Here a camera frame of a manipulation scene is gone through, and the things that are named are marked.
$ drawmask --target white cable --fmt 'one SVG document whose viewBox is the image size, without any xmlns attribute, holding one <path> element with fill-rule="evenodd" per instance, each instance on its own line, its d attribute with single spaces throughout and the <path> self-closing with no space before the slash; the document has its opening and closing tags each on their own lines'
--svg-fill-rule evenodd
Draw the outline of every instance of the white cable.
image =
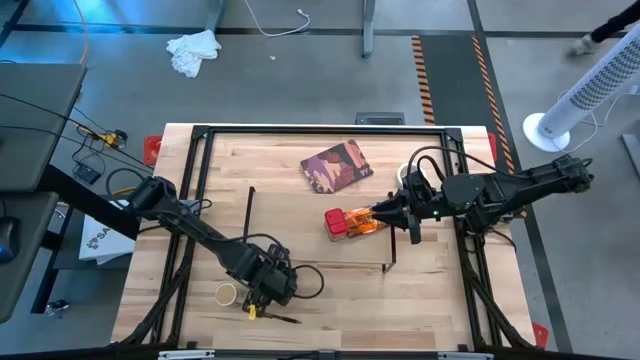
<svg viewBox="0 0 640 360">
<path fill-rule="evenodd" d="M 295 30 L 285 31 L 285 32 L 280 33 L 280 34 L 269 34 L 269 33 L 264 32 L 264 30 L 262 30 L 262 28 L 260 27 L 260 24 L 258 24 L 258 19 L 256 18 L 256 15 L 253 13 L 253 9 L 251 9 L 251 5 L 249 5 L 249 1 L 248 0 L 244 0 L 244 3 L 247 5 L 247 9 L 249 9 L 249 12 L 251 13 L 251 17 L 253 18 L 253 22 L 256 24 L 256 26 L 258 27 L 258 30 L 264 36 L 278 37 L 278 36 L 284 36 L 284 35 L 289 35 L 289 34 L 295 34 L 297 32 L 305 30 L 311 24 L 311 16 L 305 14 L 304 11 L 302 11 L 302 9 L 298 9 L 297 13 L 307 19 L 307 22 L 304 25 L 302 25 L 301 27 L 299 27 L 299 28 L 297 28 Z"/>
<path fill-rule="evenodd" d="M 560 97 L 562 97 L 562 95 L 564 93 L 566 93 L 567 90 L 564 90 L 563 92 L 560 93 L 560 95 L 558 96 L 558 99 Z M 630 94 L 630 93 L 623 93 L 620 94 L 618 96 L 616 96 L 616 98 L 613 100 L 613 102 L 611 103 L 611 106 L 609 106 L 609 110 L 607 110 L 607 114 L 604 116 L 604 121 L 602 122 L 602 124 L 598 124 L 598 122 L 596 121 L 596 116 L 593 114 L 593 112 L 591 112 L 589 115 L 591 115 L 591 118 L 593 119 L 593 123 L 588 122 L 587 120 L 580 120 L 580 122 L 583 122 L 585 124 L 589 124 L 589 125 L 593 125 L 593 133 L 591 134 L 591 136 L 589 136 L 586 140 L 584 140 L 583 142 L 581 142 L 580 144 L 578 144 L 578 146 L 576 146 L 575 148 L 567 151 L 567 150 L 563 150 L 560 149 L 555 141 L 553 142 L 553 145 L 560 151 L 562 151 L 565 154 L 571 154 L 572 152 L 578 150 L 582 145 L 586 144 L 589 140 L 593 139 L 594 136 L 596 136 L 596 134 L 598 133 L 598 128 L 599 127 L 604 127 L 607 124 L 607 121 L 609 121 L 609 115 L 611 115 L 611 111 L 613 110 L 613 108 L 616 106 L 616 103 L 618 102 L 618 99 L 620 99 L 621 97 L 623 97 L 624 95 L 635 95 L 635 94 Z"/>
</svg>

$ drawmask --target concrete floor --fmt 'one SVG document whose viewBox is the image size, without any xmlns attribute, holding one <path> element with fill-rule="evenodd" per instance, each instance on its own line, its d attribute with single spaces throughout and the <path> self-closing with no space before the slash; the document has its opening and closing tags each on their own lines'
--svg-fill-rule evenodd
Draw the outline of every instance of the concrete floor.
<svg viewBox="0 0 640 360">
<path fill-rule="evenodd" d="M 378 0 L 376 28 L 472 30 L 466 0 Z M 478 0 L 487 31 L 586 32 L 623 9 L 630 0 Z M 267 27 L 299 23 L 295 9 L 312 16 L 316 29 L 361 28 L 361 0 L 252 1 Z M 172 0 L 80 1 L 87 20 L 96 24 L 197 27 L 206 22 L 205 1 L 188 6 Z M 0 2 L 8 18 L 12 1 Z M 75 24 L 72 2 L 31 0 L 22 24 Z M 222 26 L 252 28 L 241 1 L 231 1 Z M 562 90 L 584 74 L 596 56 L 568 60 L 574 40 L 559 38 L 489 38 L 498 88 L 523 167 L 549 161 L 523 138 L 521 122 L 532 112 L 548 109 Z M 360 37 L 305 35 L 266 39 L 258 35 L 223 35 L 220 57 L 203 63 L 196 79 L 171 69 L 166 41 L 176 35 L 91 34 L 88 73 L 78 107 L 107 128 L 126 131 L 125 149 L 139 156 L 142 138 L 161 134 L 167 122 L 330 123 L 351 124 L 359 111 L 401 111 L 407 122 L 421 124 L 415 66 L 408 36 L 377 36 L 375 53 L 360 58 Z M 82 35 L 13 32 L 0 48 L 0 59 L 18 62 L 75 62 L 82 53 Z M 608 105 L 596 112 L 601 122 Z M 640 358 L 640 268 L 636 258 L 633 200 L 640 182 L 617 139 L 636 120 L 640 98 L 621 98 L 609 123 L 578 150 L 593 157 L 593 189 L 580 196 L 552 196 L 535 204 L 539 227 L 564 312 L 573 350 L 578 353 Z M 83 121 L 74 113 L 73 117 Z M 572 132 L 571 147 L 590 134 L 588 125 Z M 68 136 L 75 131 L 67 129 Z M 53 163 L 70 172 L 69 157 L 77 146 L 61 143 Z M 107 161 L 107 169 L 119 167 Z M 114 187 L 135 185 L 123 176 Z M 104 193 L 104 184 L 92 188 Z M 512 226 L 532 319 L 549 326 L 533 254 L 522 223 Z M 28 303 L 48 254 L 39 254 L 21 304 Z M 100 346 L 115 318 L 124 273 L 69 272 L 56 284 L 57 294 L 79 306 L 62 319 L 26 315 L 20 305 L 14 318 L 0 325 L 0 353 Z M 101 284 L 87 291 L 85 286 Z M 100 331 L 84 331 L 100 323 Z M 27 345 L 20 338 L 38 335 Z M 555 348 L 551 339 L 550 348 Z"/>
</svg>

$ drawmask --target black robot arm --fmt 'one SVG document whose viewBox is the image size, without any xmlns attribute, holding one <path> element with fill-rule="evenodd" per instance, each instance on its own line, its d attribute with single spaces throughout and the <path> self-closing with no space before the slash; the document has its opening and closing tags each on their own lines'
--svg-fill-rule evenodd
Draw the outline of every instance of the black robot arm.
<svg viewBox="0 0 640 360">
<path fill-rule="evenodd" d="M 158 220 L 171 231 L 179 231 L 214 253 L 227 274 L 251 291 L 247 302 L 259 311 L 273 300 L 287 305 L 297 290 L 297 275 L 291 268 L 289 250 L 277 240 L 268 251 L 244 238 L 227 239 L 178 201 L 174 185 L 161 177 L 148 177 L 127 198 L 125 211 L 148 220 Z"/>
<path fill-rule="evenodd" d="M 517 174 L 458 174 L 444 179 L 441 191 L 432 188 L 421 172 L 403 180 L 403 189 L 374 206 L 373 217 L 409 229 L 411 242 L 420 243 L 420 221 L 461 216 L 470 233 L 484 233 L 503 216 L 555 193 L 583 192 L 593 175 L 586 167 L 591 160 L 564 155 L 553 162 Z"/>
</svg>

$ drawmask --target cup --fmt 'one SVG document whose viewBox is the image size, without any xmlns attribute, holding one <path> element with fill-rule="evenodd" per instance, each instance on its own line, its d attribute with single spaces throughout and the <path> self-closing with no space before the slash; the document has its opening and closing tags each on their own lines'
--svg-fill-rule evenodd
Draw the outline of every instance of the cup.
<svg viewBox="0 0 640 360">
<path fill-rule="evenodd" d="M 244 301 L 238 287 L 228 282 L 218 286 L 215 296 L 218 305 L 224 307 L 236 307 Z"/>
</svg>

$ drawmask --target small black box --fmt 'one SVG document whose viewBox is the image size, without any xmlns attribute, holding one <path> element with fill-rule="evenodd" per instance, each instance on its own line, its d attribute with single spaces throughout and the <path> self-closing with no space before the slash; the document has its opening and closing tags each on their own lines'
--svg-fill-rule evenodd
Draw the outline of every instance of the small black box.
<svg viewBox="0 0 640 360">
<path fill-rule="evenodd" d="M 93 185 L 96 181 L 98 181 L 102 174 L 93 170 L 85 164 L 78 163 L 78 166 L 75 168 L 75 170 L 73 170 L 73 175 L 78 177 L 78 179 L 88 183 L 89 185 Z"/>
</svg>

